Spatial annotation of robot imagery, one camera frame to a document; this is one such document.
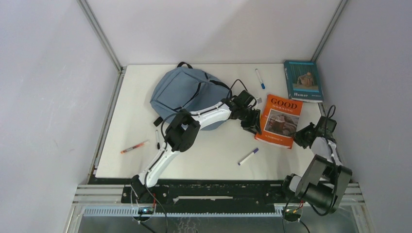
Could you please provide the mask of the orange Good Morning book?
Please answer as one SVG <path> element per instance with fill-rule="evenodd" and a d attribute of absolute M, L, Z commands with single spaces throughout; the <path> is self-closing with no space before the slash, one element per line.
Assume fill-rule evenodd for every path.
<path fill-rule="evenodd" d="M 261 133 L 257 133 L 255 139 L 291 149 L 302 107 L 301 101 L 268 94 L 265 108 L 260 117 Z"/>

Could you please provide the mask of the teal Humor book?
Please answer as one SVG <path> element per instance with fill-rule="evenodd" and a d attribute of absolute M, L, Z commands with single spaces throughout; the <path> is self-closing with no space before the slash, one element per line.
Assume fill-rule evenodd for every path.
<path fill-rule="evenodd" d="M 324 101 L 320 75 L 314 62 L 286 60 L 283 65 L 289 99 L 314 103 Z"/>

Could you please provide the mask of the blue-grey student backpack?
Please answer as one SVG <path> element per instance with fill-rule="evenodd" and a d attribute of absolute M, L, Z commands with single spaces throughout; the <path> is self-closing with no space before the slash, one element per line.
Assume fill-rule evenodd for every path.
<path fill-rule="evenodd" d="M 180 62 L 164 75 L 152 93 L 150 105 L 159 115 L 154 125 L 159 126 L 180 109 L 200 111 L 232 96 L 230 87 L 217 77 Z"/>

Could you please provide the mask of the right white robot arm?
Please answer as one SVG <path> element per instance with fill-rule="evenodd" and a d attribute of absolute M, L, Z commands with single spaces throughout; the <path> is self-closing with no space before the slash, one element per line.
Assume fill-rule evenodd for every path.
<path fill-rule="evenodd" d="M 352 170 L 343 166 L 337 156 L 332 137 L 336 125 L 335 120 L 322 116 L 317 124 L 310 123 L 293 134 L 294 142 L 310 148 L 314 158 L 302 176 L 288 175 L 280 190 L 283 200 L 303 200 L 319 216 L 337 210 L 352 177 Z"/>

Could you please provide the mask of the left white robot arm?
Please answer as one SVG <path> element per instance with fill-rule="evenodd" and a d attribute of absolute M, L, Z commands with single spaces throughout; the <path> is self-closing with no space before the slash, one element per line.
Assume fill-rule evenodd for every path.
<path fill-rule="evenodd" d="M 154 159 L 139 174 L 131 179 L 131 195 L 140 202 L 147 202 L 160 175 L 180 153 L 190 149 L 199 131 L 217 122 L 229 119 L 240 120 L 241 127 L 252 134 L 260 134 L 260 110 L 258 101 L 248 91 L 224 98 L 208 108 L 189 112 L 179 110 L 171 115 L 173 120 L 166 130 L 161 130 L 164 139 Z"/>

